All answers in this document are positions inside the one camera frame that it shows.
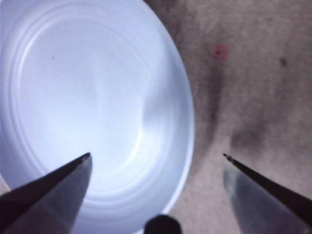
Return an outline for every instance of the dark stain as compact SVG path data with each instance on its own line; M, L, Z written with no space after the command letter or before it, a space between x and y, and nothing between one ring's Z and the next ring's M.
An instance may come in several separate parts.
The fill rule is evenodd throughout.
M208 88L208 136L210 140L213 139L218 122L218 115L220 111L221 94L224 85L224 76L221 64L213 64L210 67Z
M279 61L283 67L287 67L287 60L285 58L280 58Z
M247 123L233 132L231 149L248 155L258 155L264 144L266 122L259 118L255 122Z

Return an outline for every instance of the gray carpet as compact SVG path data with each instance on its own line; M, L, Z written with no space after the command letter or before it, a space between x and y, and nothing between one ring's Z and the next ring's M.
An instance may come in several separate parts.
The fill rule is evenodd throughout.
M185 234L238 234L222 153L312 198L312 1L146 0L186 67L196 117L171 215Z

